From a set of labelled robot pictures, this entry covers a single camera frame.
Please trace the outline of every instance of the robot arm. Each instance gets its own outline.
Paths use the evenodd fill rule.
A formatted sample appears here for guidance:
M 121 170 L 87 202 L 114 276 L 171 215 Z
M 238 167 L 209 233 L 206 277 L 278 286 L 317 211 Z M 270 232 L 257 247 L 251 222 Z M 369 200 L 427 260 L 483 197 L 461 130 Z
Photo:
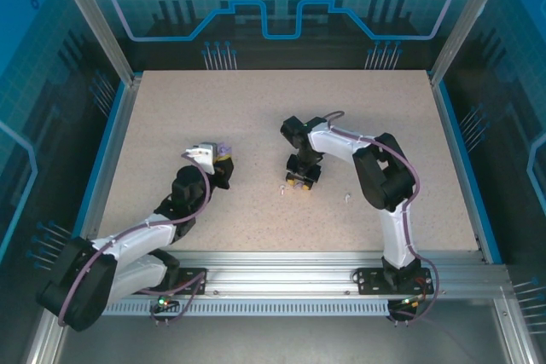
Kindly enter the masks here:
M 318 163 L 325 153 L 354 164 L 364 197 L 380 210 L 385 269 L 398 273 L 419 263 L 406 244 L 402 214 L 402 207 L 412 195 L 415 181 L 400 161 L 377 146 L 360 141 L 360 134 L 330 127 L 325 118 L 315 117 L 303 124 L 291 117 L 284 121 L 281 133 L 299 150 L 288 160 L 288 182 L 300 181 L 304 188 L 311 189 L 320 176 Z M 390 134 L 365 139 L 376 140 L 404 155 Z
M 230 148 L 202 143 L 186 150 L 186 155 L 206 172 L 211 193 L 214 188 L 229 189 L 233 172 Z M 74 330 L 88 328 L 109 304 L 134 292 L 149 287 L 160 292 L 172 289 L 177 284 L 178 260 L 160 248 L 181 239 L 195 225 L 195 217 L 176 224 L 170 221 L 191 217 L 205 199 L 203 175 L 193 165 L 184 166 L 172 183 L 171 194 L 143 221 L 143 228 L 117 240 L 116 234 L 97 240 L 69 241 L 38 293 L 38 303 L 59 315 L 81 269 L 112 241 L 89 267 L 68 304 L 64 321 Z

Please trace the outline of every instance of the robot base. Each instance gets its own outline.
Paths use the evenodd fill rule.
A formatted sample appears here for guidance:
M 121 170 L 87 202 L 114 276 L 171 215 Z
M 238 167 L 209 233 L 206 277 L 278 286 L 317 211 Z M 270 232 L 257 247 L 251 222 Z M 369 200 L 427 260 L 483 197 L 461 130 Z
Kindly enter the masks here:
M 193 285 L 188 286 L 185 289 L 181 290 L 180 292 L 176 292 L 174 294 L 175 295 L 190 296 L 191 294 L 193 294 L 196 286 L 199 286 L 199 289 L 197 290 L 197 293 L 195 295 L 199 296 L 199 295 L 205 294 L 206 269 L 204 269 L 204 268 L 192 268 L 192 269 L 178 268 L 177 278 L 173 281 L 174 282 L 173 286 L 174 287 L 180 287 L 184 283 L 192 280 L 196 275 L 198 275 L 200 273 L 205 274 L 205 276 L 203 277 L 203 281 L 200 284 L 194 283 Z M 151 290 L 155 290 L 157 292 L 163 292 L 163 291 L 166 291 L 168 289 L 162 289 L 162 288 L 155 287 L 155 288 L 153 288 Z
M 392 285 L 387 281 L 383 268 L 357 269 L 353 280 L 358 284 L 358 294 L 365 296 L 370 294 L 419 296 L 423 293 L 434 293 L 430 269 L 426 268 L 416 269 L 414 274 L 407 280 L 400 282 L 397 288 L 392 288 Z

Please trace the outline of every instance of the floor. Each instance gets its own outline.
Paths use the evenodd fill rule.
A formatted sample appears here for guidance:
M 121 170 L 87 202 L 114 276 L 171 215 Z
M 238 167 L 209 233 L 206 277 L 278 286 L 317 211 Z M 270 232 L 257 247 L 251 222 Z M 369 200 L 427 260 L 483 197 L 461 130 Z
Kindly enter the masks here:
M 338 109 L 346 111 L 341 128 L 393 134 L 420 173 L 411 217 L 417 248 L 477 249 L 427 74 L 398 70 L 145 72 L 99 235 L 147 217 L 186 165 L 183 150 L 209 141 L 233 148 L 231 189 L 214 192 L 173 248 L 381 250 L 379 216 L 362 196 L 354 165 L 327 157 L 311 191 L 281 195 L 295 152 L 279 132 L 282 121 Z

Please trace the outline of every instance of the black mounting plate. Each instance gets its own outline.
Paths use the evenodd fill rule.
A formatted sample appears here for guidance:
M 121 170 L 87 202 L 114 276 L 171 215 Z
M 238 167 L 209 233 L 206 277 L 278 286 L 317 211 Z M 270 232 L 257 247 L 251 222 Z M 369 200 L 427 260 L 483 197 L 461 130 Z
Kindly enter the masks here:
M 196 282 L 193 285 L 188 286 L 185 289 L 181 290 L 180 292 L 176 292 L 175 294 L 186 294 L 186 295 L 191 296 L 194 293 L 194 290 L 195 290 L 196 286 L 199 286 L 199 290 L 197 290 L 196 295 L 205 294 L 206 269 L 203 269 L 203 268 L 192 268 L 192 269 L 180 268 L 180 269 L 178 269 L 177 287 L 180 287 L 184 283 L 192 280 L 199 273 L 205 273 L 205 276 L 203 277 L 203 281 L 200 284 L 198 284 L 198 282 Z
M 361 268 L 353 274 L 352 279 L 358 285 L 358 294 L 362 296 L 369 296 L 370 294 L 376 295 L 389 295 L 389 294 L 409 294 L 419 295 L 423 293 L 422 287 L 415 281 L 417 278 L 423 278 L 425 282 L 427 280 L 430 283 L 426 283 L 425 293 L 433 294 L 434 286 L 432 277 L 430 275 L 430 269 L 418 268 L 412 275 L 411 279 L 401 283 L 398 290 L 395 292 L 391 285 L 386 281 L 383 274 L 383 268 Z

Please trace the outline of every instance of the wire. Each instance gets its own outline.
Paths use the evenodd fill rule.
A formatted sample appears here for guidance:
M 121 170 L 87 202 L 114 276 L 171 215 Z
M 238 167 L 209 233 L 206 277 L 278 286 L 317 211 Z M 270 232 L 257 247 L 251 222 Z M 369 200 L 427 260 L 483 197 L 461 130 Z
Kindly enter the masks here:
M 334 121 L 335 119 L 341 118 L 344 115 L 345 115 L 345 111 L 338 110 L 338 111 L 332 111 L 331 113 L 326 114 L 325 116 L 323 116 L 323 118 L 328 119 L 328 117 L 332 117 L 331 119 L 328 120 L 328 127 L 331 127 L 332 121 Z
M 184 308 L 180 311 L 180 313 L 178 313 L 176 316 L 174 316 L 172 319 L 165 319 L 165 324 L 168 326 L 169 323 L 172 323 L 174 321 L 178 321 L 182 318 L 183 315 L 186 314 L 186 312 L 189 310 L 189 306 L 190 304 L 192 304 L 192 302 L 194 301 L 194 298 L 195 298 L 195 295 L 197 294 L 197 292 L 199 291 L 199 286 L 201 284 L 201 281 L 203 280 L 203 278 L 205 277 L 205 272 L 201 272 L 199 273 L 198 275 L 196 275 L 192 280 L 190 281 L 187 281 L 186 283 L 184 283 L 183 285 L 181 285 L 180 287 L 178 287 L 177 289 L 174 289 L 172 292 L 176 293 L 176 292 L 180 292 L 181 290 L 184 290 L 185 288 L 193 285 L 194 283 L 196 283 L 195 285 L 195 289 L 192 291 L 191 293 L 191 297 L 189 298 L 188 302 L 186 303 L 186 305 L 184 306 Z M 141 291 L 142 293 L 146 293 L 146 294 L 154 294 L 154 295 L 159 295 L 159 296 L 163 296 L 164 295 L 164 292 L 154 292 L 154 291 L 151 291 L 151 290 L 142 290 Z M 159 325 L 160 323 L 160 320 L 158 320 L 158 317 L 155 315 L 154 311 L 153 310 L 150 310 L 150 318 L 152 320 L 155 320 L 156 324 Z
M 466 349 L 466 347 L 464 346 L 464 344 L 455 336 L 455 334 L 453 334 L 453 332 L 451 332 L 447 327 L 444 327 L 442 326 L 441 324 L 438 324 L 436 321 L 432 321 L 430 319 L 427 319 L 425 317 L 422 317 L 422 315 L 420 316 L 417 316 L 417 315 L 414 315 L 413 313 L 409 313 L 407 311 L 402 311 L 402 310 L 396 310 L 396 311 L 391 311 L 391 313 L 396 313 L 398 315 L 407 315 L 408 317 L 413 317 L 413 320 L 412 321 L 415 321 L 417 317 L 421 317 L 421 320 L 423 320 L 423 322 L 433 326 L 433 327 L 436 327 L 437 329 L 439 329 L 440 331 L 444 332 L 449 338 L 451 338 L 451 340 L 453 340 L 453 342 L 455 344 L 457 344 L 457 346 L 461 349 L 462 352 L 464 352 L 465 355 L 467 355 L 467 357 L 472 360 L 473 362 L 479 362 L 478 359 L 472 354 L 470 353 L 470 351 L 468 351 Z M 395 322 L 396 321 L 392 318 L 392 316 L 388 316 L 387 317 L 390 321 L 392 322 Z
M 436 265 L 433 263 L 432 260 L 426 257 L 423 257 L 419 253 L 417 253 L 417 251 L 414 249 L 413 245 L 411 244 L 410 224 L 408 221 L 408 208 L 410 207 L 410 204 L 415 200 L 415 198 L 421 191 L 421 180 L 419 179 L 419 175 L 417 174 L 417 170 L 414 168 L 414 166 L 403 155 L 401 155 L 400 153 L 397 153 L 394 149 L 388 147 L 382 142 L 378 142 L 374 140 L 373 138 L 368 138 L 366 136 L 359 136 L 358 138 L 356 138 L 356 136 L 354 136 L 353 134 L 344 132 L 343 130 L 340 130 L 340 129 L 336 129 L 330 124 L 332 119 L 341 118 L 343 117 L 344 114 L 345 113 L 343 113 L 342 111 L 334 111 L 330 114 L 327 114 L 327 116 L 334 116 L 334 118 L 331 118 L 328 121 L 328 127 L 333 133 L 337 134 L 338 136 L 343 136 L 344 138 L 350 138 L 353 141 L 367 142 L 368 144 L 375 145 L 381 148 L 382 150 L 387 151 L 394 158 L 396 158 L 398 161 L 400 161 L 402 164 L 405 165 L 405 167 L 409 170 L 409 172 L 413 176 L 413 179 L 415 180 L 415 190 L 413 194 L 408 198 L 406 202 L 402 204 L 402 224 L 404 225 L 404 238 L 406 240 L 406 246 L 408 247 L 409 252 L 413 255 L 413 257 L 425 263 L 428 263 L 430 267 L 433 268 L 434 278 L 436 279 L 436 286 L 434 287 L 434 294 L 433 294 L 433 298 L 430 301 L 430 304 L 425 308 L 425 310 L 420 315 L 414 316 L 414 318 L 411 321 L 409 321 L 409 323 L 414 323 L 418 320 L 421 320 L 422 317 L 428 314 L 428 312 L 430 311 L 430 309 L 432 308 L 432 306 L 436 303 L 436 300 L 438 299 L 439 288 L 440 288 L 440 277 L 438 273 L 438 268 L 436 268 Z
M 166 224 L 176 225 L 179 223 L 187 222 L 199 216 L 205 210 L 205 207 L 208 204 L 208 201 L 211 197 L 211 183 L 208 180 L 208 176 L 205 170 L 203 169 L 203 167 L 196 160 L 189 157 L 186 153 L 182 154 L 182 158 L 187 159 L 189 162 L 191 162 L 192 165 L 194 165 L 199 170 L 199 172 L 205 179 L 205 200 L 201 204 L 200 208 L 197 211 L 195 211 L 192 215 L 189 215 L 188 217 L 182 217 L 180 219 L 175 219 L 172 221 L 165 220 L 165 221 L 157 221 L 157 222 L 144 222 L 144 223 L 141 223 L 140 225 L 136 225 L 132 228 L 125 230 L 124 232 L 121 232 L 120 234 L 117 234 L 109 242 L 107 242 L 103 247 L 101 247 L 98 251 L 96 251 L 96 253 L 87 261 L 87 263 L 80 270 L 80 272 L 78 273 L 78 276 L 76 276 L 76 280 L 72 283 L 72 286 L 70 287 L 70 290 L 67 293 L 67 297 L 65 298 L 65 301 L 63 302 L 61 306 L 61 311 L 59 312 L 59 320 L 57 321 L 59 326 L 66 325 L 64 318 L 65 318 L 65 314 L 67 313 L 68 306 L 72 302 L 74 293 L 78 290 L 80 283 L 84 279 L 85 275 L 89 272 L 91 266 L 93 266 L 93 263 L 95 263 L 96 259 L 98 259 L 102 253 L 104 253 L 108 248 L 112 247 L 117 240 L 120 240 L 124 238 L 125 236 L 127 236 L 128 234 L 132 234 L 133 232 L 136 232 L 137 230 L 140 230 L 140 229 L 152 228 L 154 226 L 160 226 L 160 225 L 166 225 Z

